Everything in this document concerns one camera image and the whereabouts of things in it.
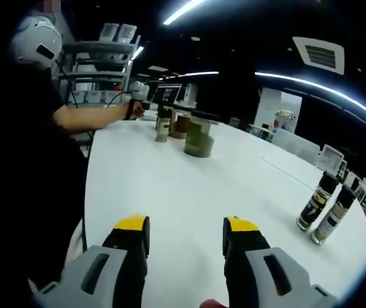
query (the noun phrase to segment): person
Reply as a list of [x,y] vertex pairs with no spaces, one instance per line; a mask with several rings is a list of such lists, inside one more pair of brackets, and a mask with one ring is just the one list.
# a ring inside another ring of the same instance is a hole
[[[120,121],[129,106],[68,108],[51,79],[61,49],[62,37],[49,19],[25,16],[10,42],[4,86],[10,103],[3,112],[15,137],[11,170],[21,188],[11,218],[24,243],[17,251],[21,270],[38,289],[59,280],[83,217],[87,159],[71,134]],[[142,113],[134,103],[132,115]]]

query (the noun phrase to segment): black spray can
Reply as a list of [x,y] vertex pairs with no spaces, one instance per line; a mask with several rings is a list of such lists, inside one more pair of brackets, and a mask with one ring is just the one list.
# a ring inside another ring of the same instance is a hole
[[314,243],[318,245],[324,243],[350,209],[354,199],[356,199],[356,196],[353,191],[348,186],[344,185],[342,191],[338,194],[336,203],[311,234],[311,239]]
[[337,185],[338,180],[336,177],[325,171],[313,196],[297,218],[297,225],[301,230],[307,231],[314,220],[318,218]]

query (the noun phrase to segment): white box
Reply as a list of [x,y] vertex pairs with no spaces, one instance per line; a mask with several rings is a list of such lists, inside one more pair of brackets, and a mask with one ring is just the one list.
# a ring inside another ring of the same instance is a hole
[[89,104],[100,104],[101,92],[102,91],[87,91],[87,102]]
[[76,99],[76,103],[79,104],[84,104],[85,103],[85,97],[86,97],[86,92],[85,91],[72,91],[69,94],[69,102],[71,104],[75,104],[75,100]]
[[122,96],[123,95],[119,95],[121,92],[120,91],[106,91],[105,92],[105,103],[109,104],[112,99],[116,97],[116,99],[111,103],[111,105],[120,105],[122,102]]

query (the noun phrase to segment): white helmet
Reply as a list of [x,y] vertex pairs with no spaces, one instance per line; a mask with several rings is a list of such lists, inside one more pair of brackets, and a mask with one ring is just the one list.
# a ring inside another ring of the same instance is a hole
[[47,17],[26,17],[17,28],[11,47],[18,64],[36,64],[47,69],[62,50],[62,36]]

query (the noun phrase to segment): table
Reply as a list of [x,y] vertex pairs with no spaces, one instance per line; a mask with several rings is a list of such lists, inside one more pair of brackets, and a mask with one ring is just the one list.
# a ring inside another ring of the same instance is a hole
[[85,196],[89,246],[102,244],[120,219],[150,216],[143,307],[198,307],[208,298],[229,303],[222,226],[233,215],[253,221],[272,247],[308,270],[312,284],[344,296],[366,266],[366,219],[358,202],[317,246],[295,220],[319,169],[224,124],[216,127],[212,156],[191,157],[182,140],[155,142],[154,126],[122,121],[96,132]]

